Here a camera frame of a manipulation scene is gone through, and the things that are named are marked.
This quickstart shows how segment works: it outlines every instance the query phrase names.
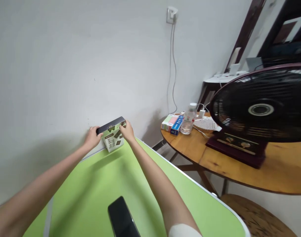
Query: cardboard box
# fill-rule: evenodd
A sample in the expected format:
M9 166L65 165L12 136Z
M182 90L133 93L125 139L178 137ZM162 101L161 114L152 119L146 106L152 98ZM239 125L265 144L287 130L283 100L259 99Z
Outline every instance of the cardboard box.
M168 115L165 120L161 123L161 129L166 130L167 124L169 123L170 119L172 118L172 115Z
M172 126L174 125L174 123L177 121L178 117L179 117L179 116L177 116L177 115L173 115L173 116L171 117L170 121L167 123L167 128L166 128L166 130L167 130L168 132L170 132L171 127L172 127Z
M173 135L178 135L182 122L183 122L183 116L180 115L177 121L171 127L170 133Z
M119 117L112 122L109 122L98 128L96 133L103 133L102 140L109 152L119 148L124 144L124 138L121 134L119 126L126 127L125 119Z

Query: pink box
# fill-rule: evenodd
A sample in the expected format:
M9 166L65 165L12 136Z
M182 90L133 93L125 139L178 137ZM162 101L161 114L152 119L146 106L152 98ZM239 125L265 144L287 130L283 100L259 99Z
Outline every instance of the pink box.
M174 123L177 121L177 119L178 119L178 116L176 116L176 115L174 115L171 119L170 119L170 121L167 123L167 131L168 132L170 132L170 130L171 130L171 127L174 125Z

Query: hand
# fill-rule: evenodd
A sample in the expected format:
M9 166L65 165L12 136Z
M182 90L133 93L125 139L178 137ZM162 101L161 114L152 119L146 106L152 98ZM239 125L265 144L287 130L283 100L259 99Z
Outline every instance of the hand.
M85 137L83 145L85 147L89 148L90 150L95 148L101 141L101 137L102 137L103 133L100 133L99 135L97 135L97 128L99 128L99 127L100 126L90 127L90 129L87 133L87 136Z
M127 142L135 141L136 139L135 139L135 135L134 135L134 131L131 126L131 123L128 120L125 120L125 122L126 122L126 128L124 128L123 126L120 125L120 130L121 130L123 137L125 138L125 140Z

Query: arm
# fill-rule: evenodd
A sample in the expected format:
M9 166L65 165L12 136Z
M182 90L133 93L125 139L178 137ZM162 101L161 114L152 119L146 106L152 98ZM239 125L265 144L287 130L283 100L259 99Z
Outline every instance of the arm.
M0 208L0 237L23 236L81 159L101 140L91 127L81 146L73 154L38 176Z
M200 233L190 211L180 197L178 191L162 169L144 151L135 139L132 126L126 120L126 128L120 126L125 140L132 148L149 186L161 209L167 235L172 226L186 224Z

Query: charger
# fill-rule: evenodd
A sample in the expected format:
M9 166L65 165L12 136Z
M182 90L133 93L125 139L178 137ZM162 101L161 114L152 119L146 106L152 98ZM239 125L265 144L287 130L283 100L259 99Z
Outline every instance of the charger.
M204 116L204 114L205 114L205 110L200 110L200 112L199 112L199 118L203 118L203 116Z

